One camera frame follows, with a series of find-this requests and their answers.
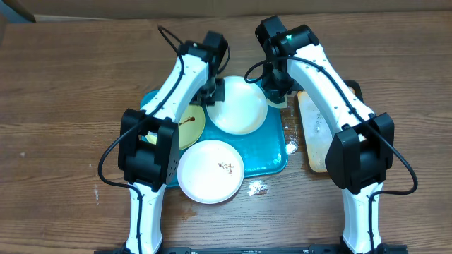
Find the blue tray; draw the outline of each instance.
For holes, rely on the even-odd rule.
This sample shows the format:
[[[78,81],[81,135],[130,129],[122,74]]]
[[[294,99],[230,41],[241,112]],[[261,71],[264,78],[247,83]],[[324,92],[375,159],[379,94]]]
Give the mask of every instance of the blue tray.
[[[145,95],[141,100],[141,107],[154,98],[157,92],[152,91]],[[245,178],[276,174],[285,168],[288,156],[279,109],[268,106],[267,118],[262,126],[253,133],[246,135],[228,134],[215,126],[207,115],[205,107],[204,114],[206,115],[206,127],[196,142],[221,140],[230,144],[242,156],[245,165]],[[177,186],[179,186],[179,183],[176,176],[168,187]]]

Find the yellow plate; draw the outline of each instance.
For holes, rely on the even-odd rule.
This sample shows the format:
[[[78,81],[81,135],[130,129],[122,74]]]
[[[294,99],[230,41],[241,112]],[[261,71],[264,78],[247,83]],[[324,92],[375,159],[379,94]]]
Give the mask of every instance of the yellow plate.
[[[193,145],[204,131],[206,115],[201,106],[189,105],[179,122],[179,149],[183,150]],[[149,143],[155,144],[157,136],[147,135]]]

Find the wooden table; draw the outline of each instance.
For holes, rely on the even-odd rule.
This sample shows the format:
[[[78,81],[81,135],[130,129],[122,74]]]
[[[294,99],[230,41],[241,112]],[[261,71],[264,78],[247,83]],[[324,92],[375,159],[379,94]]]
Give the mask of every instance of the wooden table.
[[[158,89],[174,52],[157,24],[183,40],[222,32],[232,49],[224,75],[244,75],[263,58],[254,30],[265,17],[8,24],[0,48],[0,252],[92,253],[129,234],[127,190],[107,186],[97,162],[119,134],[128,107]],[[452,252],[452,13],[282,16],[308,24],[336,71],[362,86],[364,101],[395,122],[395,146],[419,177],[410,196],[381,197],[383,241],[411,253]],[[310,172],[296,108],[282,110],[287,167],[245,179],[229,202],[202,205],[178,188],[165,194],[165,246],[193,248],[337,243],[344,226],[340,190]],[[105,165],[122,181],[117,152]],[[412,181],[395,161],[385,189]],[[265,195],[248,194],[261,181]]]

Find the wall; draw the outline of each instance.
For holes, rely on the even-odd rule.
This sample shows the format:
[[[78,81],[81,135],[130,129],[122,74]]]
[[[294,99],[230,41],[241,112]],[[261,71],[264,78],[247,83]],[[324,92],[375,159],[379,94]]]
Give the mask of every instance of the wall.
[[[4,0],[40,16],[167,18],[452,10],[450,0]]]

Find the cable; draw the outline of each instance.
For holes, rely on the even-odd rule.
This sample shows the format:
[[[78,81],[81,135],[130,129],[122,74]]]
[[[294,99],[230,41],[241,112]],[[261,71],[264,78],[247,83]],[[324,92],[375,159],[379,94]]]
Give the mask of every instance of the cable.
[[[416,177],[416,173],[413,170],[413,168],[410,166],[410,164],[408,163],[408,161],[399,153],[399,151],[397,151],[397,149],[394,148],[394,146],[392,146],[382,135],[380,135],[380,133],[378,133],[374,128],[372,128],[356,111],[356,109],[352,106],[352,104],[350,103],[350,101],[347,99],[347,97],[345,96],[344,92],[340,89],[339,85],[336,83],[336,81],[334,80],[334,78],[330,75],[330,73],[328,71],[325,70],[324,67],[319,66],[317,64],[315,64],[314,62],[311,62],[309,60],[303,59],[303,58],[299,58],[296,56],[279,56],[279,57],[275,57],[273,59],[267,59],[264,61],[260,61],[256,64],[254,64],[246,73],[245,73],[245,82],[247,83],[256,83],[259,80],[261,80],[264,76],[261,75],[259,78],[255,79],[255,80],[249,80],[248,79],[248,75],[257,67],[264,65],[266,63],[270,63],[272,61],[283,61],[283,60],[295,60],[295,61],[301,61],[302,63],[305,63],[307,65],[313,66],[314,68],[317,69],[318,72],[322,72],[333,84],[333,86],[335,87],[335,89],[338,91],[339,95],[342,97],[344,103],[347,105],[347,107],[350,109],[350,111],[353,113],[353,115],[361,122],[363,123],[366,128],[368,128],[370,130],[370,132],[375,135],[379,140],[381,140],[385,146],[387,146],[392,153],[400,160],[400,162],[402,162],[402,164],[408,169],[408,171],[410,172],[412,181],[413,181],[413,187],[410,190],[406,190],[406,191],[399,191],[399,190],[380,190],[377,191],[375,193],[372,193],[369,196],[369,235],[370,235],[370,243],[371,243],[371,251],[373,253],[376,253],[375,250],[375,246],[374,246],[374,235],[372,233],[372,202],[374,201],[374,197],[376,195],[380,195],[380,194],[391,194],[391,195],[409,195],[411,193],[414,193],[417,190],[417,177]]]
[[[218,74],[220,74],[220,73],[222,73],[225,69],[226,69],[226,66],[227,66],[227,63],[229,63],[229,59],[231,58],[231,49],[229,48],[229,45],[227,46],[227,59],[226,59],[226,62],[225,62],[225,64],[217,71],[217,75]]]
[[[104,183],[111,185],[111,186],[116,186],[116,187],[121,187],[121,188],[129,188],[131,190],[134,190],[136,192],[136,194],[138,195],[137,199],[138,199],[138,217],[137,217],[137,225],[136,225],[136,238],[138,241],[138,253],[142,254],[142,250],[141,250],[141,233],[140,233],[140,225],[141,225],[141,213],[142,213],[142,208],[143,208],[143,196],[141,195],[141,192],[139,189],[137,189],[137,187],[133,186],[133,185],[129,185],[129,184],[124,184],[124,183],[115,183],[113,181],[109,181],[107,180],[103,173],[102,173],[102,166],[104,164],[105,159],[107,158],[108,154],[121,142],[122,139],[124,139],[126,136],[130,135],[130,133],[134,132],[137,128],[140,128],[148,119],[151,119],[152,116],[155,115],[155,113],[157,113],[157,111],[161,110],[161,108],[163,107],[163,105],[165,104],[165,102],[171,97],[172,93],[176,90],[178,84],[180,83],[182,77],[184,76],[184,60],[182,59],[182,56],[180,55],[179,51],[177,50],[176,46],[170,41],[170,39],[168,39],[168,37],[164,34],[163,31],[167,32],[169,35],[171,35],[173,38],[175,38],[175,40],[177,40],[179,43],[182,44],[182,41],[176,37],[176,35],[172,34],[168,29],[162,27],[162,26],[158,26],[158,31],[160,32],[160,34],[163,36],[163,38],[165,38],[165,40],[168,42],[168,44],[171,46],[171,48],[173,48],[173,50],[176,52],[177,57],[179,57],[179,61],[181,62],[181,72],[179,73],[179,76],[177,77],[176,83],[173,85],[173,87],[171,88],[171,90],[168,92],[168,94],[163,98],[163,100],[156,106],[156,108],[154,110],[151,111],[150,114],[148,114],[144,119],[140,120],[137,124],[135,124],[134,126],[132,126],[132,128],[130,128],[128,131],[126,131],[124,134],[120,135],[104,152],[104,154],[101,156],[100,160],[99,160],[99,165],[97,166],[97,173],[99,174],[99,178],[100,180],[102,180]]]

